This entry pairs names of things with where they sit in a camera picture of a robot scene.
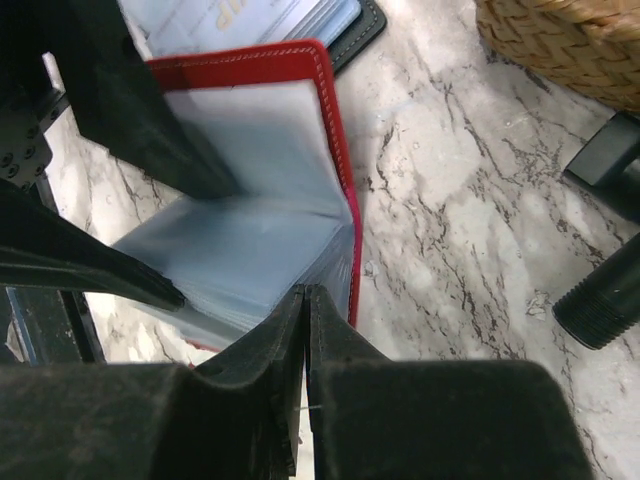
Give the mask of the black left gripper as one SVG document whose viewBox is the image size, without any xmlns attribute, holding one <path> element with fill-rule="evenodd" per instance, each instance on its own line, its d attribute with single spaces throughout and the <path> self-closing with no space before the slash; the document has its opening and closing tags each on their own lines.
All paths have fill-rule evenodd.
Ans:
<svg viewBox="0 0 640 480">
<path fill-rule="evenodd" d="M 24 192 L 51 162 L 45 132 L 70 101 L 85 138 L 175 190 L 214 199 L 240 185 L 212 146 L 188 138 L 117 2 L 40 1 L 37 19 L 41 28 L 25 1 L 1 3 L 1 284 L 109 293 L 177 311 L 185 297 L 170 280 Z M 46 68 L 43 34 L 69 101 Z"/>
</svg>

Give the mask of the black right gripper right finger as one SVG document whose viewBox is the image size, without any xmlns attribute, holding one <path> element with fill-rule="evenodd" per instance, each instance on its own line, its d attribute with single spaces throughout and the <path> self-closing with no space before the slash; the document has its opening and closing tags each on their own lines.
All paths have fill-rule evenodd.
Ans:
<svg viewBox="0 0 640 480">
<path fill-rule="evenodd" d="M 563 393 L 522 360 L 393 361 L 304 292 L 319 479 L 589 479 Z"/>
</svg>

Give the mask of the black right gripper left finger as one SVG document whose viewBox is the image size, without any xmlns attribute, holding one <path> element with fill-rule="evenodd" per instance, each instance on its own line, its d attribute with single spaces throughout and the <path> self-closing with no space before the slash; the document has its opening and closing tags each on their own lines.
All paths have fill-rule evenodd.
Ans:
<svg viewBox="0 0 640 480">
<path fill-rule="evenodd" d="M 304 290 L 181 364 L 7 366 L 5 479 L 286 479 L 296 472 Z"/>
</svg>

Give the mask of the black leather card holder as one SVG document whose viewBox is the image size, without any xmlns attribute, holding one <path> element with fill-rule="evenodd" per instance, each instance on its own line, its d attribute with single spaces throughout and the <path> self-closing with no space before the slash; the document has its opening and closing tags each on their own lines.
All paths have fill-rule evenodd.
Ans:
<svg viewBox="0 0 640 480">
<path fill-rule="evenodd" d="M 375 1 L 121 1 L 153 57 L 315 39 L 333 70 L 346 68 L 385 29 Z"/>
</svg>

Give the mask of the red leather card holder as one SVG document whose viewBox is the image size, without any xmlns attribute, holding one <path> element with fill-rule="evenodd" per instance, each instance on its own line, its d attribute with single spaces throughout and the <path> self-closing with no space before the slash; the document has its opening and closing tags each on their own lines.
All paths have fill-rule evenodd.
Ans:
<svg viewBox="0 0 640 480">
<path fill-rule="evenodd" d="M 213 148 L 238 195 L 180 197 L 115 245 L 185 296 L 143 311 L 222 350 L 295 285 L 327 289 L 357 319 L 361 216 L 332 62 L 313 39 L 156 58 L 150 69 L 196 147 Z"/>
</svg>

